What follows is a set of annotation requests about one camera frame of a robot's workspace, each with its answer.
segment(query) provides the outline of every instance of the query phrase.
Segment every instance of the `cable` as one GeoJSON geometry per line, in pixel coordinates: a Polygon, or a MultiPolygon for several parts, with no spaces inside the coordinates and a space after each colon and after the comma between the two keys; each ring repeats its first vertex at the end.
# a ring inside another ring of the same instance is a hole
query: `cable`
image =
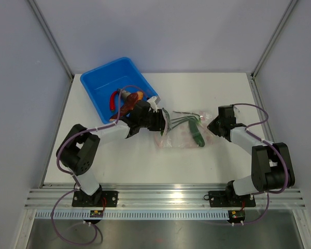
{"type": "Polygon", "coordinates": [[[252,224],[255,224],[255,223],[259,222],[266,215],[266,213],[268,212],[268,207],[270,206],[270,195],[268,194],[268,192],[266,192],[266,195],[267,195],[267,204],[266,204],[266,208],[265,208],[264,213],[262,213],[255,220],[252,220],[250,222],[237,223],[237,224],[234,224],[234,226],[252,225],[252,224]]]}
{"type": "MultiPolygon", "coordinates": [[[[69,230],[71,230],[72,228],[74,228],[74,227],[77,227],[77,226],[80,226],[80,225],[85,225],[86,223],[85,222],[78,222],[78,223],[75,223],[75,224],[73,224],[73,225],[71,225],[70,227],[68,227],[66,230],[64,230],[63,232],[61,232],[61,234],[62,233],[66,233],[67,231],[69,231],[69,230]]],[[[102,243],[102,240],[103,240],[103,234],[102,234],[102,232],[100,231],[100,229],[99,229],[99,227],[97,227],[97,230],[98,230],[98,232],[99,232],[99,234],[100,234],[100,236],[101,236],[101,242],[100,243],[102,243]]],[[[56,235],[55,236],[55,238],[53,238],[53,239],[45,239],[44,237],[42,237],[42,239],[43,240],[46,240],[46,241],[53,241],[53,240],[56,240],[58,238],[58,235],[56,235]]]]}
{"type": "MultiPolygon", "coordinates": [[[[140,90],[141,92],[143,92],[143,94],[144,94],[145,96],[147,96],[147,95],[144,93],[144,91],[143,91],[141,88],[137,87],[137,86],[128,85],[128,86],[123,87],[123,88],[121,89],[120,93],[119,93],[119,101],[118,101],[119,110],[118,110],[118,116],[117,116],[117,119],[116,119],[113,123],[111,123],[111,124],[109,124],[109,125],[106,125],[106,126],[102,126],[102,127],[98,127],[98,128],[92,128],[92,129],[86,129],[86,130],[84,130],[84,131],[78,132],[78,133],[72,135],[71,137],[69,137],[69,138],[62,144],[62,146],[60,147],[59,152],[58,152],[58,155],[57,155],[57,157],[56,157],[56,166],[58,167],[58,169],[59,169],[61,172],[67,173],[67,174],[71,175],[71,176],[73,177],[73,179],[75,180],[75,182],[76,182],[76,184],[77,184],[78,187],[81,187],[81,185],[80,185],[79,181],[77,180],[77,177],[74,175],[74,173],[71,172],[71,171],[68,171],[68,170],[63,169],[63,168],[60,166],[60,157],[61,157],[62,151],[63,151],[63,149],[67,146],[67,144],[68,144],[71,140],[73,140],[74,138],[76,138],[76,137],[78,137],[78,136],[80,136],[80,135],[83,135],[83,134],[85,134],[85,133],[87,133],[87,132],[94,132],[94,131],[104,130],[104,129],[107,129],[107,128],[116,126],[117,123],[119,122],[119,119],[120,119],[120,107],[121,107],[121,95],[122,95],[122,91],[123,91],[124,89],[128,88],[128,87],[137,88],[138,90],[140,90]]],[[[54,218],[53,218],[53,217],[54,217],[54,210],[55,210],[56,206],[59,204],[59,202],[60,202],[65,196],[67,196],[68,194],[73,193],[73,192],[75,192],[75,191],[77,191],[77,189],[74,188],[73,190],[71,190],[71,191],[65,193],[62,197],[60,197],[60,198],[57,200],[57,202],[55,203],[55,205],[54,205],[54,207],[53,207],[53,209],[52,209],[52,213],[51,213],[51,222],[52,222],[52,225],[53,225],[53,228],[54,228],[55,233],[57,234],[57,236],[58,236],[61,240],[65,241],[66,243],[69,243],[69,244],[71,244],[71,245],[86,246],[86,245],[92,244],[92,243],[95,241],[98,232],[100,233],[101,237],[103,237],[103,236],[102,236],[102,233],[101,233],[101,231],[100,231],[100,229],[99,229],[96,225],[94,225],[94,224],[92,224],[92,223],[89,223],[89,225],[91,225],[91,226],[94,228],[94,230],[95,230],[94,238],[93,238],[91,241],[89,241],[89,242],[87,242],[87,243],[76,243],[76,242],[73,242],[73,241],[70,241],[70,240],[64,238],[64,237],[59,233],[59,231],[58,231],[58,229],[56,228],[55,223],[54,223],[54,218]]],[[[105,201],[105,203],[104,203],[103,200],[102,200],[102,202],[103,202],[102,216],[93,216],[93,217],[101,217],[101,218],[103,217],[104,212],[105,212],[105,206],[106,206],[106,204],[107,204],[107,201],[106,201],[105,198],[104,198],[104,201],[105,201]]]]}
{"type": "Polygon", "coordinates": [[[245,201],[242,202],[242,207],[240,209],[240,211],[242,211],[245,208],[245,201]]]}
{"type": "Polygon", "coordinates": [[[269,190],[268,192],[269,193],[282,193],[283,191],[285,191],[285,189],[287,188],[287,185],[288,185],[288,180],[289,180],[289,176],[288,176],[288,168],[287,168],[287,165],[283,159],[283,157],[281,156],[281,154],[277,151],[277,149],[272,145],[270,144],[268,141],[264,140],[264,139],[261,139],[260,137],[258,137],[257,135],[253,134],[252,132],[250,132],[248,129],[252,126],[256,126],[256,125],[261,125],[263,123],[266,123],[268,121],[268,113],[261,107],[257,106],[257,105],[253,105],[253,104],[248,104],[248,103],[237,103],[237,104],[233,104],[232,106],[236,106],[236,105],[247,105],[247,106],[253,106],[259,110],[261,110],[266,118],[260,122],[257,122],[257,123],[252,123],[252,124],[249,124],[246,128],[245,128],[245,131],[247,134],[249,134],[250,136],[254,137],[255,139],[257,139],[258,141],[266,144],[269,148],[271,148],[274,153],[277,155],[277,157],[279,158],[281,164],[282,164],[282,167],[284,168],[284,172],[285,172],[285,183],[284,185],[282,186],[282,188],[279,190],[279,191],[272,191],[272,190],[269,190]]]}
{"type": "Polygon", "coordinates": [[[62,197],[60,197],[60,198],[56,201],[56,203],[55,203],[55,205],[54,205],[54,207],[53,207],[53,209],[52,209],[52,212],[51,212],[51,222],[52,222],[52,225],[53,225],[53,228],[54,228],[55,233],[57,234],[57,236],[58,236],[61,240],[63,240],[64,242],[66,242],[66,243],[68,243],[68,244],[70,244],[70,245],[85,246],[85,245],[90,245],[90,244],[92,244],[92,243],[95,241],[95,239],[97,238],[98,232],[101,234],[100,229],[99,229],[96,225],[94,225],[94,224],[92,224],[92,223],[89,223],[89,225],[92,226],[92,227],[94,228],[94,231],[95,231],[95,235],[94,235],[94,237],[93,237],[92,240],[90,240],[90,241],[87,242],[87,243],[76,243],[76,242],[74,242],[74,241],[68,240],[68,239],[66,239],[65,237],[63,237],[63,236],[59,233],[59,231],[58,231],[58,229],[56,228],[55,223],[54,223],[54,211],[55,211],[56,206],[58,206],[59,202],[60,202],[63,198],[65,198],[67,195],[69,195],[70,193],[73,193],[73,192],[75,192],[75,191],[77,191],[77,190],[78,190],[78,189],[73,189],[73,190],[71,190],[71,191],[68,191],[67,193],[65,193],[62,197]]]}

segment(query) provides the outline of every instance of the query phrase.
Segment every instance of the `clear plastic wrap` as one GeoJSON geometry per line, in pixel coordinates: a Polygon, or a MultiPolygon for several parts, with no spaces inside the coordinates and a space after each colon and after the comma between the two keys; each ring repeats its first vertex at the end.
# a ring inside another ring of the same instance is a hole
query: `clear plastic wrap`
{"type": "Polygon", "coordinates": [[[190,112],[163,109],[166,125],[164,132],[155,134],[160,148],[197,148],[213,143],[215,136],[207,129],[213,120],[210,112],[193,110],[190,112]]]}

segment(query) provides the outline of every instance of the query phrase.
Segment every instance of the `white tabletop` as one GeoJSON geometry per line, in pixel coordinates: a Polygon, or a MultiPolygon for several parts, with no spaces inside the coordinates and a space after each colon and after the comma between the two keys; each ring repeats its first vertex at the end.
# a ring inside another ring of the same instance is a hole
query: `white tabletop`
{"type": "MultiPolygon", "coordinates": [[[[152,73],[143,74],[159,94],[159,107],[168,110],[210,110],[238,102],[254,103],[249,82],[243,73],[152,73]]],[[[60,172],[55,152],[73,125],[87,128],[102,125],[88,94],[76,75],[67,100],[45,183],[72,183],[60,172]]],[[[259,120],[253,107],[239,106],[238,122],[259,120]]],[[[253,132],[264,137],[261,127],[253,132]]],[[[100,146],[91,167],[100,183],[115,184],[212,184],[251,174],[251,156],[235,144],[218,138],[204,148],[159,149],[153,133],[146,129],[125,140],[100,146]]]]}

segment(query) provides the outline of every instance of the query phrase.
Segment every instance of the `red object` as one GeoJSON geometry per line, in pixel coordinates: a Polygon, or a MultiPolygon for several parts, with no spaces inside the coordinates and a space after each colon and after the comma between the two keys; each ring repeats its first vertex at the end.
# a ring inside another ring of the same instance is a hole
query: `red object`
{"type": "Polygon", "coordinates": [[[116,94],[119,93],[118,91],[114,91],[112,93],[112,95],[110,96],[109,98],[109,109],[112,111],[112,112],[115,112],[115,96],[116,94]]]}
{"type": "Polygon", "coordinates": [[[103,197],[103,199],[102,199],[102,203],[103,203],[103,214],[104,214],[104,212],[105,212],[105,207],[106,207],[106,205],[107,205],[107,201],[106,201],[106,199],[105,199],[105,197],[103,197]]]}
{"type": "Polygon", "coordinates": [[[240,209],[240,211],[242,211],[244,208],[245,208],[245,201],[243,201],[242,208],[240,209]]]}

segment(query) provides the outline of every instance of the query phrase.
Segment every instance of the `metal floor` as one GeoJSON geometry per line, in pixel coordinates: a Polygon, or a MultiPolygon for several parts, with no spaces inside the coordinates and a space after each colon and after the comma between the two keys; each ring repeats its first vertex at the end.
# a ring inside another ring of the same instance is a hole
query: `metal floor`
{"type": "MultiPolygon", "coordinates": [[[[248,220],[258,217],[257,211],[247,211],[248,220]]],[[[94,236],[86,225],[66,230],[76,220],[56,220],[62,235],[79,243],[94,236]]],[[[102,220],[97,225],[103,240],[84,248],[164,249],[164,248],[303,248],[291,211],[270,210],[255,225],[231,227],[219,221],[198,220],[102,220]]],[[[30,234],[28,249],[80,248],[60,240],[51,221],[36,219],[30,234]]]]}

